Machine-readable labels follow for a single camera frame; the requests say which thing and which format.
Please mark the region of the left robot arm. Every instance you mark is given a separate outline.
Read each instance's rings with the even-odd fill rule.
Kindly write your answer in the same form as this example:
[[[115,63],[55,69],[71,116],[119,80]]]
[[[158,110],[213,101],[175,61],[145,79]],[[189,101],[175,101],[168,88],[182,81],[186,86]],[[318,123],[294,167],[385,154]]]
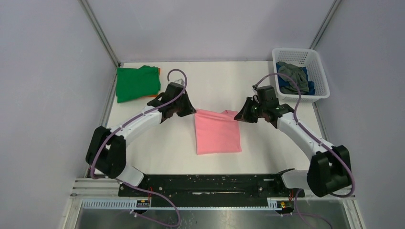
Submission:
[[[169,83],[166,91],[149,101],[135,117],[112,128],[99,126],[95,129],[85,157],[91,173],[97,169],[109,178],[130,184],[129,188],[136,196],[143,196],[148,191],[145,174],[131,165],[127,147],[174,114],[184,117],[195,112],[185,83],[182,80]]]

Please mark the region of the pink t-shirt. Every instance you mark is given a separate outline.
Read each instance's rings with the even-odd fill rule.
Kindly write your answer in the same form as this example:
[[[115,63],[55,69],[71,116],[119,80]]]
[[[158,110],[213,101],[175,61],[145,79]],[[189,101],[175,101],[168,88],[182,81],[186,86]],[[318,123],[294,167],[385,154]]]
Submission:
[[[198,109],[194,114],[197,155],[239,153],[241,137],[236,111],[221,113]]]

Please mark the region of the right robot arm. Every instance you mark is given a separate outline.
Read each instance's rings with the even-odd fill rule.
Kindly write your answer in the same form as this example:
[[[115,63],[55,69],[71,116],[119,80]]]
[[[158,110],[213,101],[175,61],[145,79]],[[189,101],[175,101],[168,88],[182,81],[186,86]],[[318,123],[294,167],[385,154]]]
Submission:
[[[247,97],[234,120],[257,123],[264,119],[288,136],[309,160],[307,170],[290,169],[280,172],[274,183],[275,193],[285,197],[293,188],[310,189],[316,196],[336,194],[345,187],[354,187],[350,154],[345,146],[334,146],[309,130],[288,104],[280,104],[272,86],[253,86],[255,95]]]

